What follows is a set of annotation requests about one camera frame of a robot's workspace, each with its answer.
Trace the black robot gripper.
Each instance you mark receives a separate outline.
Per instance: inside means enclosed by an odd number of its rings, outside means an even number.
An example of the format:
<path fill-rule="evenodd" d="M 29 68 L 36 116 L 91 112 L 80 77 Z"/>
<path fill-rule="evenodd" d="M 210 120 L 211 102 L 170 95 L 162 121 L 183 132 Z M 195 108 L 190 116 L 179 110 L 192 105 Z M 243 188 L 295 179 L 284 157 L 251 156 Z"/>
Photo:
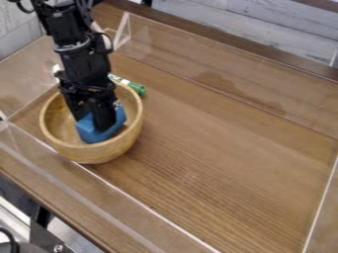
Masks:
<path fill-rule="evenodd" d="M 116 123 L 115 84 L 108 79 L 112 47 L 104 40 L 104 35 L 55 39 L 55 53 L 63 64 L 63 70 L 56 73 L 60 93 L 76 121 L 89 108 L 99 131 Z"/>

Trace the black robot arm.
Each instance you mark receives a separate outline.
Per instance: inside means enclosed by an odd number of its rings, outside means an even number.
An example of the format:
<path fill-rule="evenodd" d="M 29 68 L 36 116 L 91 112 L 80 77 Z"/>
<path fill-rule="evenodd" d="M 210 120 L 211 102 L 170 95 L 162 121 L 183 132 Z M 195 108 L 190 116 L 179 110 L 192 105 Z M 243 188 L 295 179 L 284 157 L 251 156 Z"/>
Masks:
<path fill-rule="evenodd" d="M 116 124 L 115 83 L 109 80 L 111 63 L 108 54 L 112 46 L 105 45 L 107 35 L 96 32 L 91 25 L 92 0 L 29 0 L 32 9 L 24 7 L 23 0 L 7 0 L 25 14 L 35 13 L 53 39 L 53 50 L 63 70 L 55 73 L 59 91 L 68 109 L 79 122 L 92 116 L 93 126 L 104 131 Z"/>

